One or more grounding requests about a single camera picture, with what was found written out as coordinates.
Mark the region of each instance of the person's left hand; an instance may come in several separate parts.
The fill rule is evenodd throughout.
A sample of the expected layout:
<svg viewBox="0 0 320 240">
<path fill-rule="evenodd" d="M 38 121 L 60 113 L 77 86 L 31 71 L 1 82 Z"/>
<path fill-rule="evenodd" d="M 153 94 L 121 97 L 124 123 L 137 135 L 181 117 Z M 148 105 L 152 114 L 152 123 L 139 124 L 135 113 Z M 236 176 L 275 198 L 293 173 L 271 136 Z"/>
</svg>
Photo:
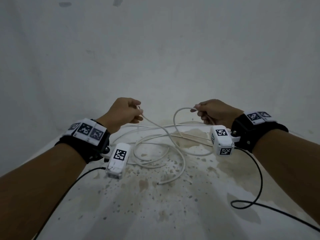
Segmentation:
<svg viewBox="0 0 320 240">
<path fill-rule="evenodd" d="M 120 97 L 113 103 L 109 111 L 96 121 L 106 127 L 111 134 L 116 133 L 122 125 L 137 124 L 143 120 L 140 116 L 143 110 L 136 107 L 140 104 L 140 101 L 133 98 Z"/>
</svg>

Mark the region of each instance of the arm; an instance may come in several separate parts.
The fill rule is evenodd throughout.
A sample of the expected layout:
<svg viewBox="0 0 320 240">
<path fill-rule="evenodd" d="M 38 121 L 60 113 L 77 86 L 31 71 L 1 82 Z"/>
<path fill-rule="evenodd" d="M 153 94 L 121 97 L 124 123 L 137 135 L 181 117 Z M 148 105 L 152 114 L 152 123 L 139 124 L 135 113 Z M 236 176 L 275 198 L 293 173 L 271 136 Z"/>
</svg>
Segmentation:
<svg viewBox="0 0 320 240">
<path fill-rule="evenodd" d="M 217 99 L 195 108 L 206 125 L 211 117 L 216 125 L 227 128 L 243 114 Z M 320 145 L 274 129 L 260 138 L 252 152 L 287 195 L 320 224 Z"/>
<path fill-rule="evenodd" d="M 110 133 L 126 123 L 142 121 L 141 104 L 118 98 L 110 110 L 97 119 Z M 40 156 L 0 178 L 1 239 L 34 237 L 61 196 L 86 166 L 72 147 L 58 144 Z"/>
</svg>

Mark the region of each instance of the black cable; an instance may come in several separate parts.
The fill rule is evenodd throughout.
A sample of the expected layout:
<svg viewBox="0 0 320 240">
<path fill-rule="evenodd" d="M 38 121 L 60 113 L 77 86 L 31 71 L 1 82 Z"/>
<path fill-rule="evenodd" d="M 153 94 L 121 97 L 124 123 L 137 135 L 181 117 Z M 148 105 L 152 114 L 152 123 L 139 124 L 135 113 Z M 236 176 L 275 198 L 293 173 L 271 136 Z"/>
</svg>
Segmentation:
<svg viewBox="0 0 320 240">
<path fill-rule="evenodd" d="M 242 209 L 246 209 L 246 208 L 248 208 L 248 207 L 250 207 L 250 206 L 252 206 L 252 205 L 261 206 L 261 207 L 264 207 L 264 208 L 267 208 L 267 209 L 276 211 L 276 212 L 278 212 L 278 213 L 280 213 L 280 214 L 283 214 L 283 215 L 285 215 L 285 216 L 288 216 L 288 217 L 290 217 L 290 218 L 292 218 L 292 219 L 294 219 L 294 220 L 297 220 L 298 222 L 301 222 L 301 223 L 303 223 L 303 224 L 311 227 L 312 229 L 316 230 L 317 232 L 320 232 L 320 228 L 318 228 L 318 227 L 316 227 L 316 226 L 314 226 L 314 225 L 311 225 L 310 223 L 307 223 L 306 221 L 301 220 L 301 219 L 298 218 L 298 217 L 295 217 L 295 216 L 293 216 L 293 215 L 291 215 L 291 214 L 288 214 L 288 213 L 286 213 L 286 212 L 284 212 L 284 211 L 282 211 L 282 210 L 278 210 L 278 209 L 276 209 L 276 208 L 273 208 L 273 207 L 270 207 L 270 206 L 267 206 L 267 205 L 264 205 L 264 204 L 257 203 L 256 201 L 259 199 L 259 197 L 260 197 L 260 195 L 261 195 L 261 192 L 262 192 L 262 181 L 263 181 L 263 180 L 262 180 L 262 173 L 261 173 L 260 167 L 259 167 L 258 163 L 256 162 L 256 160 L 254 160 L 254 158 L 253 158 L 247 151 L 245 151 L 245 150 L 243 150 L 243 149 L 241 149 L 241 148 L 238 148 L 238 147 L 235 147 L 235 149 L 238 149 L 238 150 L 240 150 L 240 151 L 245 152 L 245 153 L 246 153 L 249 157 L 251 157 L 251 159 L 254 161 L 254 163 L 256 164 L 256 166 L 257 166 L 257 168 L 258 168 L 258 170 L 259 170 L 260 179 L 261 179 L 261 186 L 260 186 L 260 190 L 259 190 L 258 196 L 256 197 L 256 199 L 255 199 L 254 201 L 233 200 L 233 201 L 230 202 L 230 205 L 231 205 L 233 208 L 242 210 Z M 234 203 L 237 203 L 237 202 L 239 202 L 239 203 L 249 203 L 249 205 L 244 206 L 244 207 L 234 206 L 233 204 L 234 204 Z"/>
<path fill-rule="evenodd" d="M 106 170 L 105 167 L 99 167 L 99 168 L 94 168 L 91 169 L 89 171 L 87 171 L 86 173 L 82 174 L 80 177 L 77 178 L 76 181 L 74 181 L 74 183 L 66 190 L 66 192 L 62 195 L 62 197 L 59 199 L 59 201 L 56 203 L 56 205 L 54 206 L 54 208 L 52 209 L 52 211 L 50 212 L 49 216 L 47 217 L 46 221 L 43 223 L 43 225 L 41 226 L 40 230 L 38 231 L 38 233 L 36 234 L 36 236 L 34 237 L 33 240 L 36 240 L 38 238 L 38 236 L 40 235 L 41 231 L 43 230 L 43 228 L 45 227 L 45 225 L 47 224 L 47 222 L 49 221 L 50 217 L 52 216 L 52 214 L 54 213 L 54 211 L 56 210 L 56 208 L 58 207 L 58 205 L 62 202 L 63 198 L 67 195 L 67 193 L 70 191 L 70 189 L 80 180 L 82 179 L 84 176 L 86 176 L 88 173 L 97 170 L 97 169 L 103 169 Z"/>
</svg>

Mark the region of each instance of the qr code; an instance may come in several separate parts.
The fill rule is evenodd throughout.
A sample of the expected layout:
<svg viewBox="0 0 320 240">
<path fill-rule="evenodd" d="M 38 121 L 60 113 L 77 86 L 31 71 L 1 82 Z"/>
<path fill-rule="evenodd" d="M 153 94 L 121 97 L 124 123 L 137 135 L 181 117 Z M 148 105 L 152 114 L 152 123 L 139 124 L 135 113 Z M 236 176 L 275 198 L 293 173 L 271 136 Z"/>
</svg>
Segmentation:
<svg viewBox="0 0 320 240">
<path fill-rule="evenodd" d="M 89 135 L 92 128 L 93 127 L 91 125 L 82 123 L 78 129 L 78 132 L 87 136 L 87 135 Z"/>
<path fill-rule="evenodd" d="M 117 149 L 113 158 L 123 161 L 125 159 L 126 154 L 127 154 L 126 151 Z"/>
<path fill-rule="evenodd" d="M 227 136 L 228 133 L 226 132 L 225 129 L 216 129 L 216 132 L 218 134 L 218 136 Z"/>
<path fill-rule="evenodd" d="M 214 145 L 214 134 L 211 134 L 212 145 Z"/>
<path fill-rule="evenodd" d="M 267 112 L 258 112 L 262 117 L 271 117 Z"/>
<path fill-rule="evenodd" d="M 232 148 L 221 148 L 220 155 L 230 155 Z"/>
<path fill-rule="evenodd" d="M 247 116 L 251 121 L 261 119 L 261 117 L 257 113 L 250 113 Z"/>
<path fill-rule="evenodd" d="M 80 125 L 80 123 L 74 123 L 74 124 L 72 124 L 72 125 L 70 126 L 70 128 L 69 128 L 68 130 L 69 130 L 69 131 L 70 131 L 70 130 L 74 130 L 75 128 L 78 127 L 78 125 Z"/>
<path fill-rule="evenodd" d="M 102 131 L 94 128 L 90 134 L 90 137 L 99 141 L 101 140 L 102 135 L 103 135 Z"/>
</svg>

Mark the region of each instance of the hand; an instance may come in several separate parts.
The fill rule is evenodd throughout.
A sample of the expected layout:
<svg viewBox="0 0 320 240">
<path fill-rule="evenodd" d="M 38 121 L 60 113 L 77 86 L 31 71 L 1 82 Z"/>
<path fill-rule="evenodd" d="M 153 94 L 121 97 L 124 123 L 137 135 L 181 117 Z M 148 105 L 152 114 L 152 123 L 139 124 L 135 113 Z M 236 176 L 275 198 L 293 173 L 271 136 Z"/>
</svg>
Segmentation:
<svg viewBox="0 0 320 240">
<path fill-rule="evenodd" d="M 120 97 L 113 103 L 109 111 L 96 121 L 106 127 L 111 134 L 116 133 L 122 125 L 138 124 L 143 120 L 140 116 L 143 110 L 136 107 L 140 104 L 140 101 L 133 98 Z"/>
<path fill-rule="evenodd" d="M 241 109 L 234 108 L 218 99 L 211 99 L 194 106 L 198 110 L 198 116 L 201 117 L 203 123 L 212 125 L 209 120 L 210 117 L 215 125 L 224 125 L 226 128 L 231 129 L 234 120 L 243 114 Z"/>
</svg>

